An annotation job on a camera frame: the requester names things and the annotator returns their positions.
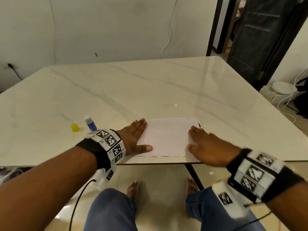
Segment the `jeans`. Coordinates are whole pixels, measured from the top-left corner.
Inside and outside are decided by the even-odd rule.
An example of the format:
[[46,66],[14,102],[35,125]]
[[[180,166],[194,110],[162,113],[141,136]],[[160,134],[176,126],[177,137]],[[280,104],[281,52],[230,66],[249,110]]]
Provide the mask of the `jeans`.
[[[189,194],[186,212],[201,222],[201,231],[232,231],[256,219],[250,211],[246,220],[237,221],[229,217],[211,187]],[[103,190],[93,201],[83,231],[137,231],[136,204],[116,189]],[[266,231],[255,222],[241,231]]]

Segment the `person's right arm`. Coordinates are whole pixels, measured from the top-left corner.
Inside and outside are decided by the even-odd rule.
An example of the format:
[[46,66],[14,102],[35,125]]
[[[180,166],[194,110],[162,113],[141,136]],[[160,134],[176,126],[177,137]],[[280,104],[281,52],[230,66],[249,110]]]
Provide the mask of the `person's right arm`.
[[[226,167],[241,151],[202,128],[191,127],[189,134],[196,145],[187,149],[201,162],[210,166]],[[290,231],[308,230],[308,184],[303,181],[285,190],[269,202],[268,208]]]

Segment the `yellow cap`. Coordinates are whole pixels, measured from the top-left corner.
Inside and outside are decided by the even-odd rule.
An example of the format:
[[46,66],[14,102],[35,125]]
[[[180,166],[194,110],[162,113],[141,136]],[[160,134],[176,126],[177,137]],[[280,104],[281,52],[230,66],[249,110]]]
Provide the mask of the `yellow cap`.
[[71,124],[71,128],[73,132],[78,132],[79,131],[79,126],[76,123]]

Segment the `white glue stick cap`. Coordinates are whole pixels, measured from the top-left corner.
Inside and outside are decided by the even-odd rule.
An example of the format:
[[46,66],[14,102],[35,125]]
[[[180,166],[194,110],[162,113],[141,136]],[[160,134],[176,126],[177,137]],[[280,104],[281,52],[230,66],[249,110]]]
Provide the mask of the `white glue stick cap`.
[[85,116],[84,120],[86,121],[87,124],[90,124],[93,122],[92,118],[90,116]]

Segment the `table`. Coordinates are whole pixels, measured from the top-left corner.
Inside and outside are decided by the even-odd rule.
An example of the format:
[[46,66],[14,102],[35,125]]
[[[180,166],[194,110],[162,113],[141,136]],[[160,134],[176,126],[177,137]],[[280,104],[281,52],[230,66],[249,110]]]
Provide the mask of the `table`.
[[[34,166],[83,139],[89,115],[120,129],[142,117],[197,117],[241,147],[308,160],[308,138],[219,57],[45,67],[0,95],[0,166]],[[72,132],[77,123],[81,132]],[[125,157],[119,164],[198,163]]]

